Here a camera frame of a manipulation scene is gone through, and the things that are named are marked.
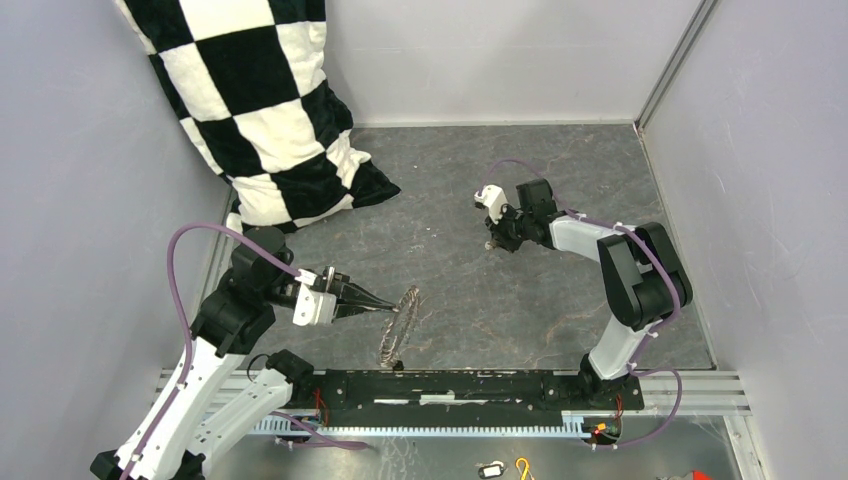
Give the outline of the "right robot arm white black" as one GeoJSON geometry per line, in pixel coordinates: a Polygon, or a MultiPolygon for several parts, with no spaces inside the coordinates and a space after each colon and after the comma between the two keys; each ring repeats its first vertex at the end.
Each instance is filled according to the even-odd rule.
{"type": "Polygon", "coordinates": [[[617,383],[635,369],[648,338],[656,337],[693,300],[690,279],[662,224],[611,224],[560,209],[545,179],[516,190],[517,206],[496,185],[485,185],[474,195],[476,208],[487,213],[491,247],[514,253],[533,242],[600,266],[611,318],[581,360],[577,392],[585,405],[602,408],[617,396],[617,383]]]}

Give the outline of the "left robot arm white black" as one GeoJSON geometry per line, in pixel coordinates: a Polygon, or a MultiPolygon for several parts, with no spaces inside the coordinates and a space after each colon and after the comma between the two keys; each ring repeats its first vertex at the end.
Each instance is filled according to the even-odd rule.
{"type": "Polygon", "coordinates": [[[240,234],[218,225],[216,231],[238,244],[230,268],[189,321],[176,285],[174,256],[180,237],[197,227],[180,228],[167,251],[183,354],[135,432],[120,448],[94,458],[90,471],[98,479],[205,479],[273,411],[286,404],[306,405],[314,394],[314,368],[281,350],[239,394],[214,414],[208,412],[224,383],[274,324],[275,307],[292,309],[298,326],[329,325],[338,318],[400,309],[333,267],[319,273],[293,267],[285,235],[275,227],[240,234]]]}

